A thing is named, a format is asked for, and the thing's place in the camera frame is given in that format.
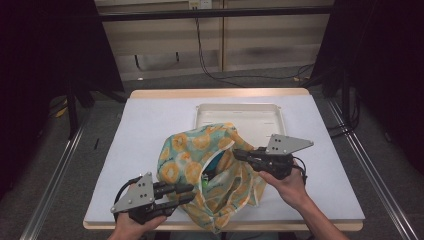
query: cable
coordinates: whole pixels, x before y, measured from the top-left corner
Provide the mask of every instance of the cable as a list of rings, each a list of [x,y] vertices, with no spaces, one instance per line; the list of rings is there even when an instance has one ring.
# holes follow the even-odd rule
[[[297,74],[292,75],[292,76],[286,76],[286,77],[270,77],[270,76],[256,76],[256,75],[234,75],[234,76],[228,76],[228,77],[215,77],[212,76],[212,74],[209,73],[209,71],[206,68],[206,64],[205,64],[205,60],[203,58],[203,50],[202,50],[202,43],[200,40],[200,26],[199,26],[199,19],[195,18],[196,21],[196,29],[197,29],[197,41],[198,41],[198,46],[199,46],[199,61],[200,61],[200,65],[202,67],[203,72],[206,74],[206,76],[214,79],[215,81],[218,82],[223,82],[223,83],[228,83],[237,87],[242,87],[242,88],[246,88],[246,86],[237,84],[237,83],[233,83],[233,82],[228,82],[228,81],[224,81],[225,79],[231,79],[231,78],[249,78],[249,77],[256,77],[256,78],[265,78],[265,79],[277,79],[277,80],[283,80],[283,79],[289,79],[289,78],[294,78],[294,77],[298,77],[300,76],[300,74],[306,72],[307,70],[309,70],[310,67],[312,67],[314,64],[308,64],[308,65],[304,65],[302,67],[300,67],[297,71]]]
[[[303,165],[303,168],[301,168],[301,167],[299,167],[297,165],[293,165],[292,167],[300,170],[300,172],[302,173],[303,183],[306,185],[306,179],[308,178],[308,176],[306,175],[306,165],[302,161],[302,159],[300,159],[298,157],[294,157],[294,156],[293,156],[293,158],[299,160],[302,163],[302,165]]]
[[[340,129],[340,128],[348,128],[346,130],[343,130],[341,133],[335,134],[335,135],[331,135],[330,137],[332,139],[336,138],[336,137],[340,137],[343,136],[345,134],[351,133],[353,132],[356,127],[359,125],[359,117],[360,117],[360,112],[361,112],[361,104],[360,104],[360,97],[358,95],[358,92],[355,90],[355,102],[353,105],[353,112],[352,115],[350,117],[350,121],[348,123],[343,123],[334,127],[327,127],[328,130],[336,130],[336,129]]]
[[[53,109],[53,108],[55,108],[55,107],[57,107],[57,106],[59,106],[60,104],[63,104],[65,101],[66,101],[66,97],[64,97],[62,100],[60,100],[60,101],[58,101],[57,103],[55,103],[53,106],[50,106],[49,108],[50,109]]]
[[[53,113],[50,113],[49,114],[49,118],[51,118],[51,117],[53,117],[54,115],[56,115],[56,114],[58,114],[60,111],[62,111],[63,109],[65,109],[65,108],[67,108],[68,107],[68,104],[66,103],[66,104],[64,104],[59,110],[57,110],[57,111],[55,111],[55,112],[53,112]]]
[[[122,187],[121,187],[121,189],[119,189],[119,191],[118,191],[118,193],[116,194],[116,197],[115,197],[115,201],[113,202],[113,204],[116,204],[118,201],[119,201],[119,199],[121,198],[121,194],[122,194],[122,192],[129,186],[129,185],[131,185],[131,184],[133,184],[133,183],[137,183],[140,179],[141,179],[142,177],[140,176],[140,177],[136,177],[136,178],[133,178],[133,179],[130,179],[130,180],[128,180],[128,182],[126,182]],[[115,218],[115,222],[118,220],[118,215],[119,215],[119,213],[117,212],[117,213],[114,213],[113,214],[113,217]]]
[[[329,77],[331,74],[333,74],[336,70],[337,70],[337,67],[336,67],[336,66],[331,66],[331,67],[327,68],[326,70],[324,70],[324,71],[323,71],[320,75],[318,75],[318,76],[314,76],[313,78],[309,79],[308,81],[306,81],[306,82],[302,83],[302,84],[300,85],[300,87],[303,87],[303,88],[308,89],[308,88],[310,88],[310,87],[312,87],[312,86],[322,84],[323,79],[324,79],[325,77],[327,77],[327,78],[328,78],[328,77]]]

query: fabric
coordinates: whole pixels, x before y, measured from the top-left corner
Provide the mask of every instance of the fabric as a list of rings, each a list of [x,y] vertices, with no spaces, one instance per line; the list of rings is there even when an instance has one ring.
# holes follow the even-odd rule
[[[232,149],[253,146],[232,123],[212,124],[170,136],[158,160],[158,180],[194,185],[195,199],[181,207],[193,222],[215,234],[246,204],[258,206],[266,185],[249,164],[234,158]],[[211,162],[216,166],[205,174]],[[171,201],[178,197],[168,194]]]

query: white table surface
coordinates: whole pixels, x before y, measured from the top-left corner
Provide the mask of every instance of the white table surface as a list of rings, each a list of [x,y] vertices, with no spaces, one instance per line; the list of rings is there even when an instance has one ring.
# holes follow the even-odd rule
[[[309,195],[333,222],[360,223],[362,227],[365,218],[362,209],[316,104],[312,96],[307,95],[128,99],[84,218],[86,228],[114,227],[110,208],[119,188],[129,179],[148,171],[154,173],[154,181],[157,180],[157,161],[165,139],[172,134],[193,129],[196,106],[202,103],[272,103],[280,106],[287,135],[314,141],[314,146],[293,154],[306,164],[306,188]],[[242,229],[237,226],[255,223],[304,225],[299,213],[284,203],[277,191],[269,185],[260,206],[246,206],[232,217],[228,227],[237,230]],[[184,211],[177,209],[158,229],[183,229],[173,228],[178,224],[194,225]]]

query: wooden table edge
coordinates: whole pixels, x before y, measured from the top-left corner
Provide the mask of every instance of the wooden table edge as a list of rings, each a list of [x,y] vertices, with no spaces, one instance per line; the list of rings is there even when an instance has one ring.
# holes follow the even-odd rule
[[[305,88],[206,88],[135,90],[130,98],[204,98],[309,95]]]
[[[350,221],[333,221],[333,224],[344,232],[356,232],[360,231],[364,224],[362,220]],[[91,224],[86,221],[83,222],[84,228],[89,230],[113,230],[115,228],[114,223],[103,223],[103,224]],[[200,228],[194,223],[189,224],[175,224],[175,223],[163,223],[155,231],[196,231],[204,232],[205,230]],[[264,231],[264,232],[293,232],[293,231],[309,231],[305,223],[299,222],[282,222],[282,223],[239,223],[230,222],[223,229],[223,232],[237,232],[237,231]]]

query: power outlet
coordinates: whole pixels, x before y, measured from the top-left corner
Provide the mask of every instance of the power outlet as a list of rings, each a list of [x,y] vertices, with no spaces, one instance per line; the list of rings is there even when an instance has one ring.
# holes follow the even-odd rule
[[[200,8],[200,0],[189,0],[188,1],[188,9],[201,9]]]
[[[200,9],[212,9],[212,0],[200,0]]]

